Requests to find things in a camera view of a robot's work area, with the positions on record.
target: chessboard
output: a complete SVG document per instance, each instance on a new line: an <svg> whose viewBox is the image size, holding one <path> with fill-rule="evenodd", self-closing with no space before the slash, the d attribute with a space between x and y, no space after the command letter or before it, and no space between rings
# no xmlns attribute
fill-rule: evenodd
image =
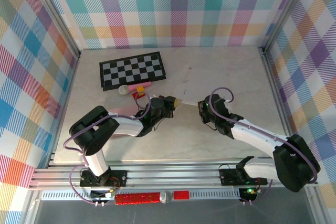
<svg viewBox="0 0 336 224"><path fill-rule="evenodd" d="M160 52L100 62L99 68L103 91L166 79Z"/></svg>

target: plaid wall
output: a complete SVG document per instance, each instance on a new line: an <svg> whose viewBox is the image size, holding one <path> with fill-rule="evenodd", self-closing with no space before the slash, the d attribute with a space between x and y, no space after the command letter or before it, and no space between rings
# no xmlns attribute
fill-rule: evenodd
<svg viewBox="0 0 336 224"><path fill-rule="evenodd" d="M274 15L272 22L270 26L267 29L266 35L264 37L264 40L261 43L261 47L264 47L269 39L269 36L273 32L274 25L278 22L279 18L281 17L282 12L284 11L284 6L287 3L287 0L282 0L281 4L278 6L278 9L276 11L276 14Z"/></svg>
<svg viewBox="0 0 336 224"><path fill-rule="evenodd" d="M0 223L17 223L75 58L40 0L0 0Z"/></svg>
<svg viewBox="0 0 336 224"><path fill-rule="evenodd" d="M275 0L55 0L77 43L90 49L259 46L274 14L271 10L278 9L274 3Z"/></svg>
<svg viewBox="0 0 336 224"><path fill-rule="evenodd" d="M318 181L336 221L336 0L299 0L270 60L291 127L323 167Z"/></svg>

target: red light strip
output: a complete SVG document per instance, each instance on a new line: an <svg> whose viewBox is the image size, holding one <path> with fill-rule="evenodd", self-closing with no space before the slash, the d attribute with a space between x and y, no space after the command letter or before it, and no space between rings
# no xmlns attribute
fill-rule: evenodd
<svg viewBox="0 0 336 224"><path fill-rule="evenodd" d="M189 199L189 191L174 191L174 199Z"/></svg>
<svg viewBox="0 0 336 224"><path fill-rule="evenodd" d="M114 201L116 205L160 203L160 193L117 194Z"/></svg>

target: floor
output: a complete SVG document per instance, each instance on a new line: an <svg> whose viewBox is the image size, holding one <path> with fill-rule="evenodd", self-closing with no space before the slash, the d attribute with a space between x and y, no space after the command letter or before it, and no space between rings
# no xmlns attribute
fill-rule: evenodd
<svg viewBox="0 0 336 224"><path fill-rule="evenodd" d="M173 119L164 120L157 131L145 137L114 137L103 148L108 161L144 159L214 159L266 156L249 144L232 140L202 124L197 101L217 87L231 88L235 101L232 112L252 123L283 134L263 64L256 47L155 48L85 50L79 61L68 109L58 142L55 163L77 163L77 153L63 149L69 128L97 105L106 109L134 106L131 94L118 90L103 92L99 62L159 51L166 80L146 88L149 95L173 95L182 100ZM219 92L229 99L227 93ZM146 104L146 98L140 104Z"/></svg>

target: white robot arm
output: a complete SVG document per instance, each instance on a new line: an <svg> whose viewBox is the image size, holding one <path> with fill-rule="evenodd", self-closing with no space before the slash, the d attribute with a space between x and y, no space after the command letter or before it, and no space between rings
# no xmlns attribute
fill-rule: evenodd
<svg viewBox="0 0 336 224"><path fill-rule="evenodd" d="M236 166L234 171L220 169L219 174L228 172L225 176L221 176L224 177L221 179L222 185L243 185L254 178L268 178L281 181L291 191L299 191L320 171L318 162L299 135L291 137L277 135L251 124L242 116L230 113L225 107L225 100L218 94L212 95L211 105L214 112L209 106L209 98L210 96L198 103L203 123L212 122L220 134L248 143L272 158L269 160L248 156ZM142 137L148 134L163 118L173 117L175 100L173 97L162 96L152 98L151 103L132 118L109 113L104 107L98 106L70 128L69 133L71 136L76 135L74 141L82 150L88 168L94 174L99 186L108 185L109 180L114 176L102 151L102 147L111 135ZM148 113L142 116L148 106L150 107ZM110 118L98 124L98 128L87 129L108 115Z"/></svg>
<svg viewBox="0 0 336 224"><path fill-rule="evenodd" d="M298 192L316 179L321 168L301 136L278 135L253 125L242 116L230 113L225 100L218 94L198 102L198 110L204 124L211 122L220 134L248 143L272 158L272 161L253 156L244 158L236 166L233 177L222 176L226 182L244 183L252 178L269 178L279 180L289 190Z"/></svg>

